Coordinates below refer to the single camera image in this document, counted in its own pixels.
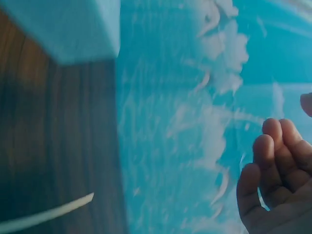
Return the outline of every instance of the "white strip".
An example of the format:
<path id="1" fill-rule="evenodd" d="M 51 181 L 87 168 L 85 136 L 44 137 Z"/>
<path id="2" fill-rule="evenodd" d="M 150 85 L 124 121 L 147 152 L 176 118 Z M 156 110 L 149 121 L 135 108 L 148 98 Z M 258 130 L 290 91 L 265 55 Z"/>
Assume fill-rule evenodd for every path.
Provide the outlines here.
<path id="1" fill-rule="evenodd" d="M 91 202 L 93 199 L 93 195 L 94 193 L 91 193 L 87 196 L 81 197 L 75 201 L 69 202 L 60 207 L 56 207 L 27 217 L 17 218 L 14 220 L 0 223 L 0 234 L 17 232 L 41 224 L 43 222 L 49 221 L 56 217 L 62 216 Z"/>

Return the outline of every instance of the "blue painted surface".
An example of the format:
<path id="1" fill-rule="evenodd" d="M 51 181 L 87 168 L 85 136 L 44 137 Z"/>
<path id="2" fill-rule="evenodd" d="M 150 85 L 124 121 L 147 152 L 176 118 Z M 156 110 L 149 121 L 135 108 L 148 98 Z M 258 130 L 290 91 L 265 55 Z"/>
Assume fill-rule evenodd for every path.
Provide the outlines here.
<path id="1" fill-rule="evenodd" d="M 120 0 L 0 0 L 0 6 L 59 63 L 118 56 Z"/>
<path id="2" fill-rule="evenodd" d="M 198 2 L 122 1 L 118 131 L 132 234 L 244 233 L 235 185 L 262 121 L 290 118 L 312 141 L 299 104 L 312 90 L 311 25 L 263 0 L 237 0 L 238 16 L 221 14 L 198 38 Z M 219 32 L 228 40 L 211 60 L 204 40 Z M 226 61 L 239 60 L 233 49 L 244 46 L 232 40 L 243 37 L 240 71 Z M 195 92 L 207 70 L 211 80 Z M 229 74 L 242 78 L 236 92 Z"/>

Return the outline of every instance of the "hand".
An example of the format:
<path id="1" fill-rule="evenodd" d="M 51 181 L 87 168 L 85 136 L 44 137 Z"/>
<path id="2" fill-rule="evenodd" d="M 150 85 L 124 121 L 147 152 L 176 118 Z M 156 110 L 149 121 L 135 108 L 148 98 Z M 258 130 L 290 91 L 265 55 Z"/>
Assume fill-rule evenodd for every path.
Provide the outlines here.
<path id="1" fill-rule="evenodd" d="M 302 96 L 301 106 L 312 116 L 312 95 Z M 312 146 L 290 120 L 268 119 L 262 132 L 237 185 L 242 222 L 251 234 L 311 233 Z M 261 207 L 258 187 L 270 211 Z"/>

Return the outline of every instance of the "white splash pattern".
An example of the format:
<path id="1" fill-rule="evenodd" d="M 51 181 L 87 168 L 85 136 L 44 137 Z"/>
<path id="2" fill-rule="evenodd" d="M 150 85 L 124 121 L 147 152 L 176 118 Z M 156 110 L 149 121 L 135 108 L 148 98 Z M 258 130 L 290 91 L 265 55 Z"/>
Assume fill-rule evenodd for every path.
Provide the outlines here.
<path id="1" fill-rule="evenodd" d="M 248 38 L 238 32 L 235 20 L 238 9 L 231 0 L 134 4 L 143 13 L 124 17 L 124 24 L 132 25 L 124 27 L 128 37 L 123 42 L 129 44 L 123 48 L 131 51 L 121 50 L 119 59 L 126 65 L 119 69 L 123 90 L 117 94 L 130 231 L 242 234 L 237 178 L 219 161 L 227 149 L 240 148 L 235 130 L 260 129 L 264 119 L 235 105 L 249 59 Z M 179 11 L 194 5 L 198 21 L 190 27 L 189 16 Z M 171 6 L 177 11 L 154 12 Z M 231 103 L 220 103 L 223 98 Z M 229 129 L 236 137 L 228 137 Z M 229 155 L 237 158 L 237 170 L 248 154 L 243 149 Z"/>

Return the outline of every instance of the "wooden surface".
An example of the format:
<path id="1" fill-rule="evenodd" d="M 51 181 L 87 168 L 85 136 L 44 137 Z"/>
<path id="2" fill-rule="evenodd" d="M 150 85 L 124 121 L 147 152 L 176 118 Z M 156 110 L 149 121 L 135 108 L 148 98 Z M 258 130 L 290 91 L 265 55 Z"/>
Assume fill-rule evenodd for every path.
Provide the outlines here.
<path id="1" fill-rule="evenodd" d="M 127 233 L 114 65 L 58 66 L 0 12 L 0 222 L 94 192 L 19 233 Z"/>

